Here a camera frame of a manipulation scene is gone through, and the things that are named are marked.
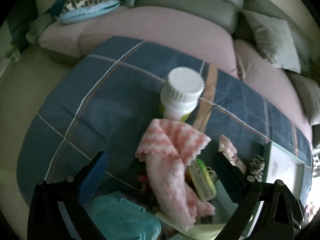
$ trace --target pink blanket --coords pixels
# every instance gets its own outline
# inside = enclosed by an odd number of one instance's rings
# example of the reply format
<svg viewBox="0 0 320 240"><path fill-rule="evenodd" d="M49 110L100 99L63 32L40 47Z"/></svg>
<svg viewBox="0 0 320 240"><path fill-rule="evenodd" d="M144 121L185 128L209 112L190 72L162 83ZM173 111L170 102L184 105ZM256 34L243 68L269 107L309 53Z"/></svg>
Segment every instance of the pink blanket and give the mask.
<svg viewBox="0 0 320 240"><path fill-rule="evenodd" d="M196 216L214 215L214 207L202 203L184 181L185 168L210 140L186 123L154 119L136 152L136 157L146 162L160 208L184 231L193 227Z"/></svg>

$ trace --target metal screw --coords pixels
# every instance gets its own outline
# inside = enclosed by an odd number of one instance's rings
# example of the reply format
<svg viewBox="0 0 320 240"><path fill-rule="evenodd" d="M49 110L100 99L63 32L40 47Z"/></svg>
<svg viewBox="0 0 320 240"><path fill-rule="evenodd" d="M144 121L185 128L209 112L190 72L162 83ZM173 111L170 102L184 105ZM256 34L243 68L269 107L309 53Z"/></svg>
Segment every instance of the metal screw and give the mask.
<svg viewBox="0 0 320 240"><path fill-rule="evenodd" d="M37 185L42 185L42 183L43 183L43 179L38 179L37 180Z"/></svg>
<svg viewBox="0 0 320 240"><path fill-rule="evenodd" d="M280 180L280 179L277 179L277 184L278 184L279 186L283 186L283 185L284 185L284 184L283 184L283 181Z"/></svg>
<svg viewBox="0 0 320 240"><path fill-rule="evenodd" d="M68 176L66 177L66 182L73 182L74 179L75 179L74 176Z"/></svg>
<svg viewBox="0 0 320 240"><path fill-rule="evenodd" d="M248 176L247 180L250 181L250 182L254 182L256 179L255 179L254 176Z"/></svg>

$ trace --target floor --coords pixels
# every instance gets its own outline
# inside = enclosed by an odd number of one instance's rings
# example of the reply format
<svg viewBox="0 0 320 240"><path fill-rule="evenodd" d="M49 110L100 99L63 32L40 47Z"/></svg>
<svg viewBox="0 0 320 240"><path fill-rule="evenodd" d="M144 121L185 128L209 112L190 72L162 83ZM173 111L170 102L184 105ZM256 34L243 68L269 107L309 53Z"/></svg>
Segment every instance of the floor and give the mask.
<svg viewBox="0 0 320 240"><path fill-rule="evenodd" d="M0 209L21 240L27 239L29 208L18 189L17 159L34 116L70 68L30 45L0 77Z"/></svg>

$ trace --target teal lid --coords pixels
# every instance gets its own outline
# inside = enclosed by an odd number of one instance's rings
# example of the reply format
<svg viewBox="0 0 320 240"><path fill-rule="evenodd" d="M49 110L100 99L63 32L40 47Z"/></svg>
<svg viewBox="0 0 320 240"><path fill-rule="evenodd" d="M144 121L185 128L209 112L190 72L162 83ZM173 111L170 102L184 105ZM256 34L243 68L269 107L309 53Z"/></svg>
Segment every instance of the teal lid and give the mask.
<svg viewBox="0 0 320 240"><path fill-rule="evenodd" d="M97 197L88 214L108 240L156 240L161 232L154 215L124 198Z"/></svg>

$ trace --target white bottle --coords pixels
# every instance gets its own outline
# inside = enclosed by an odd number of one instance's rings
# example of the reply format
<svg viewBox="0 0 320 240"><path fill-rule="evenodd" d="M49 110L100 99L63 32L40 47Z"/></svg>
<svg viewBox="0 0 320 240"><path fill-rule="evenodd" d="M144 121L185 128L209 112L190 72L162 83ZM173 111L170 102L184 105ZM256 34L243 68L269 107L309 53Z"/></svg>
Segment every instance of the white bottle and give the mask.
<svg viewBox="0 0 320 240"><path fill-rule="evenodd" d="M204 80L197 71L188 67L171 70L160 94L163 118L184 122L196 108L203 90Z"/></svg>

